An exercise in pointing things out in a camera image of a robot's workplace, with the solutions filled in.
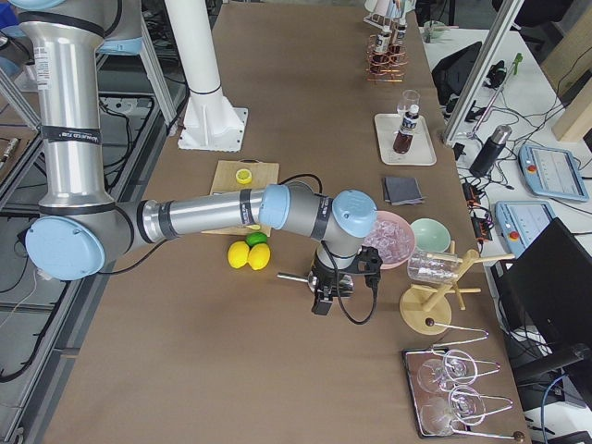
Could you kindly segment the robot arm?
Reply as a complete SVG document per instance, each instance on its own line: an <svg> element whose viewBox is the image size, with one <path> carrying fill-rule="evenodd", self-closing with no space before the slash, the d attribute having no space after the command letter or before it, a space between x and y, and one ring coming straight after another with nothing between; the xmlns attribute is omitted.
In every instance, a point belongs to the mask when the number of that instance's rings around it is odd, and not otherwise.
<svg viewBox="0 0 592 444"><path fill-rule="evenodd" d="M317 241L307 282L313 312L341 300L341 280L361 275L376 290L381 261L364 245L376 221L374 201L348 190L336 197L301 184L272 184L189 201L117 203L105 190L95 55L141 50L137 1L20 1L31 39L41 107L47 192L25 236L35 265L76 280L143 245L182 235L264 225Z"/></svg>

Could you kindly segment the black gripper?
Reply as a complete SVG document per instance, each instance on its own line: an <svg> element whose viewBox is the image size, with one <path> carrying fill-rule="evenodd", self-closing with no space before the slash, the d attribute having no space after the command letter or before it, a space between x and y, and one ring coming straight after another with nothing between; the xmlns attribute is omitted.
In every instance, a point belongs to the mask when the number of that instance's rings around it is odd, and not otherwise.
<svg viewBox="0 0 592 444"><path fill-rule="evenodd" d="M332 306L332 299L337 295L337 284L342 297L353 294L354 284L350 275L338 272L339 281L335 278L334 268L321 262L318 255L314 256L310 272L310 288L314 293L312 313L327 315Z"/></svg>

